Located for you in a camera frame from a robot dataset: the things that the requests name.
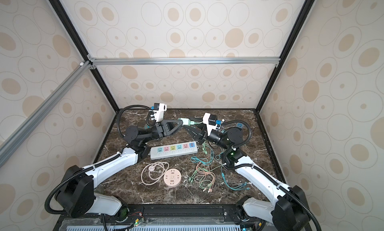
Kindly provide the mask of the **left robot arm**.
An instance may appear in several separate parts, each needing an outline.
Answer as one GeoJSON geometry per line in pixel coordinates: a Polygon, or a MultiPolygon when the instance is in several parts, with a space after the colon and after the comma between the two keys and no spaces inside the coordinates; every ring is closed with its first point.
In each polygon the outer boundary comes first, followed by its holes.
{"type": "Polygon", "coordinates": [[[116,118],[117,131],[127,143],[122,151],[102,161],[85,167],[74,165],[67,169],[61,183],[48,195],[44,208],[53,215],[68,214],[78,218],[87,213],[109,216],[118,214],[123,202],[116,197],[95,194],[95,188],[104,180],[119,171],[133,166],[147,157],[151,151],[148,142],[160,140],[177,133],[183,126],[182,120],[165,120],[165,104],[156,103],[153,107],[130,105],[119,111],[116,118]],[[148,129],[130,126],[121,131],[120,120],[129,109],[143,108],[148,111],[147,119],[153,120],[148,129]]]}

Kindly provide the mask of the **light green plug adapter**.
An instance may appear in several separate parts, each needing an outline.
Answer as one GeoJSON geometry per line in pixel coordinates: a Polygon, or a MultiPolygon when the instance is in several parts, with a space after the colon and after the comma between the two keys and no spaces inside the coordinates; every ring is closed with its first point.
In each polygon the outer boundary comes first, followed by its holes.
{"type": "Polygon", "coordinates": [[[183,125],[190,126],[191,124],[191,121],[188,118],[181,118],[180,120],[183,122],[183,125]]]}

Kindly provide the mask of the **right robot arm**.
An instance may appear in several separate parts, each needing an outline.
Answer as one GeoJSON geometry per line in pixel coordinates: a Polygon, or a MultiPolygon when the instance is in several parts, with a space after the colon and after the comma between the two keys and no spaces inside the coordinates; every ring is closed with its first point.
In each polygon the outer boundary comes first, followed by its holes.
{"type": "Polygon", "coordinates": [[[300,187],[290,187],[274,178],[241,150],[252,137],[252,129],[247,122],[213,118],[183,118],[182,122],[196,142],[203,144],[207,141],[223,148],[223,167],[245,177],[268,199],[266,202],[253,197],[242,199],[239,209],[246,219],[261,219],[273,224],[278,231],[307,230],[311,227],[310,222],[314,223],[316,230],[322,229],[300,187]]]}

